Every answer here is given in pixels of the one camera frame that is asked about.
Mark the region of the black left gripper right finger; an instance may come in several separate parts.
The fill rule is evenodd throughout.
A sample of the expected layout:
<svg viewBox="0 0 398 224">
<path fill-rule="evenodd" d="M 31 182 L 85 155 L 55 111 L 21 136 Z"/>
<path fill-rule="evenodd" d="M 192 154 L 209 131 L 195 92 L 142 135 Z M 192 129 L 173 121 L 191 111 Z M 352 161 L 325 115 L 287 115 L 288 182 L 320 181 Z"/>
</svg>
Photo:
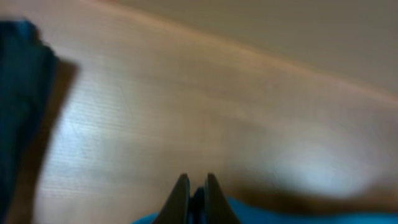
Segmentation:
<svg viewBox="0 0 398 224">
<path fill-rule="evenodd" d="M 212 173 L 207 175 L 204 192 L 207 224 L 240 224 Z"/>
</svg>

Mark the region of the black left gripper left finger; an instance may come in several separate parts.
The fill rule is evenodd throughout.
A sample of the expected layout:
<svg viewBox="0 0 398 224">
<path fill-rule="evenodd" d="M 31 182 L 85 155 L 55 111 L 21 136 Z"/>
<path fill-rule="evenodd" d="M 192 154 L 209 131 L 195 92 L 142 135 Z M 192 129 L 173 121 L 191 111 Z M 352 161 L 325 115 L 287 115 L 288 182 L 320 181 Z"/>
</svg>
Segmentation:
<svg viewBox="0 0 398 224">
<path fill-rule="evenodd" d="M 190 181 L 187 174 L 181 174 L 152 224 L 186 224 L 189 200 Z"/>
</svg>

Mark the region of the blue polo shirt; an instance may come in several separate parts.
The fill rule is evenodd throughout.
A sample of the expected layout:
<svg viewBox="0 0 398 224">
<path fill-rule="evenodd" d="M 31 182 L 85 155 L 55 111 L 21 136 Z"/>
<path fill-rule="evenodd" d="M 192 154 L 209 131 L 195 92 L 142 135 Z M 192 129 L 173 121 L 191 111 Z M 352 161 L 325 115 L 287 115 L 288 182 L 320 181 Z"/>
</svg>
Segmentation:
<svg viewBox="0 0 398 224">
<path fill-rule="evenodd" d="M 252 207 L 232 197 L 227 201 L 241 223 L 270 224 L 397 224 L 397 213 L 352 213 L 343 215 L 291 215 Z"/>
</svg>

